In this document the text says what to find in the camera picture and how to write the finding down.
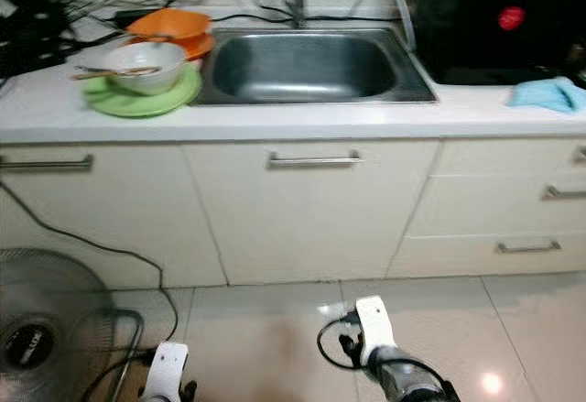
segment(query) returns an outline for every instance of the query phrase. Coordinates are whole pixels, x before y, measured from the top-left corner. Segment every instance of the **orange plate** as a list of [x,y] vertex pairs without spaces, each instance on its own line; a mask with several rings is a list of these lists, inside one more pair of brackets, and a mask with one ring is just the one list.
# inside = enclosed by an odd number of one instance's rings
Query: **orange plate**
[[[126,42],[130,45],[131,43],[155,41],[154,38],[131,38]],[[170,43],[174,43],[183,47],[187,51],[187,60],[195,60],[211,51],[213,48],[213,37],[211,34],[204,33],[195,38],[182,38],[179,40],[168,40]]]
[[202,13],[162,8],[141,17],[126,30],[138,36],[145,34],[168,34],[175,39],[194,38],[204,33],[211,20]]

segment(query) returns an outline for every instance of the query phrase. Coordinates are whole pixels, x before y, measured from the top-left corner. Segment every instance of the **fan grille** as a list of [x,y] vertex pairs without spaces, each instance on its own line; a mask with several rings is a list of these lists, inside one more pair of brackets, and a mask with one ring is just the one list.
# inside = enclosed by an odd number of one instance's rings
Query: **fan grille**
[[108,365],[114,304],[67,255],[0,251],[0,402],[79,400]]

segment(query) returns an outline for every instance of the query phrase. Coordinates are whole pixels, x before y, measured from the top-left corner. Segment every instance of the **red button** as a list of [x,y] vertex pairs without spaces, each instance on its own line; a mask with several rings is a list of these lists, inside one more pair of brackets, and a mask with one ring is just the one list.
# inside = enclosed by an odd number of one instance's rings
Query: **red button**
[[520,6],[508,6],[498,16],[498,26],[505,31],[517,29],[525,22],[525,10]]

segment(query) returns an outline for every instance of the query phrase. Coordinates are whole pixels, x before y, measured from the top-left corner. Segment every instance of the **green plate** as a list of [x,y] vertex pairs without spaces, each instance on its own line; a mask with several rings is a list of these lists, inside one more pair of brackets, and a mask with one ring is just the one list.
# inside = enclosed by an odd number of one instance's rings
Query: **green plate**
[[104,114],[140,117],[161,115],[182,106],[200,92],[200,72],[186,64],[177,84],[160,95],[141,95],[121,88],[105,77],[89,79],[83,86],[83,98]]

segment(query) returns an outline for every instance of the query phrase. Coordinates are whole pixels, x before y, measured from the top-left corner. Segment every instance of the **white bowl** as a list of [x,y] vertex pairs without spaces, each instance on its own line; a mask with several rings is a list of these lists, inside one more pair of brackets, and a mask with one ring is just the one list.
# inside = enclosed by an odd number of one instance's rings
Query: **white bowl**
[[159,66],[160,71],[143,75],[115,75],[119,86],[144,95],[158,95],[169,91],[177,82],[187,53],[184,48],[167,42],[140,42],[115,49],[103,59],[109,70],[125,70],[145,66]]

